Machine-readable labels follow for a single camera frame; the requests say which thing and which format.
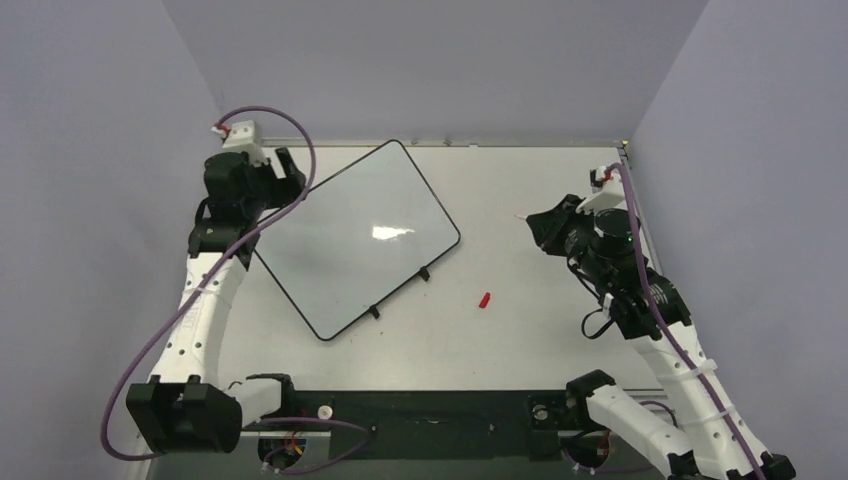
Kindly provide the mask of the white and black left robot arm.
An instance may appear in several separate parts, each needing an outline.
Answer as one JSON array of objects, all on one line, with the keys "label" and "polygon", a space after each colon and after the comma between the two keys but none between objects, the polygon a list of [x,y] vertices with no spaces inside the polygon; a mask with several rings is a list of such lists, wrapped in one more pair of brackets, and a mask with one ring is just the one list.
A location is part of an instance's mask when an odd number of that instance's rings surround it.
[{"label": "white and black left robot arm", "polygon": [[285,212],[307,189],[307,178],[286,147],[253,164],[247,153],[224,152],[204,163],[207,195],[188,237],[186,279],[176,321],[143,383],[133,383],[126,407],[150,450],[229,453],[242,430],[263,420],[291,427],[298,402],[291,378],[251,374],[219,379],[219,357],[237,292],[249,270],[268,210]]}]

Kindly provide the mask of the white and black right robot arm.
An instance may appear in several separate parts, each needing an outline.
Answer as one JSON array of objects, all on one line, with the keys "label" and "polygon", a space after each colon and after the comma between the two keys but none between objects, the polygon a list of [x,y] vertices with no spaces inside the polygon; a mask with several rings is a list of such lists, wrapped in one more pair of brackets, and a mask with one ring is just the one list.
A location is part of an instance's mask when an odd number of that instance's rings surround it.
[{"label": "white and black right robot arm", "polygon": [[526,218],[534,243],[562,257],[588,283],[606,317],[661,385],[677,422],[655,417],[595,370],[567,385],[566,418],[617,434],[667,479],[794,479],[790,459],[769,450],[717,377],[676,286],[644,254],[641,222],[630,209],[580,211],[566,196]]}]

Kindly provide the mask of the white whiteboard black frame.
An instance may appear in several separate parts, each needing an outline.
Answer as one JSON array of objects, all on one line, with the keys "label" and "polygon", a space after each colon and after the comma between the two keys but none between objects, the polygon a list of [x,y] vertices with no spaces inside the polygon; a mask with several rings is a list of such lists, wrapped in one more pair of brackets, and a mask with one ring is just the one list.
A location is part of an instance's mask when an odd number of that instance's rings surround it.
[{"label": "white whiteboard black frame", "polygon": [[257,255],[330,341],[456,247],[461,233],[405,146],[389,140],[314,186]]}]

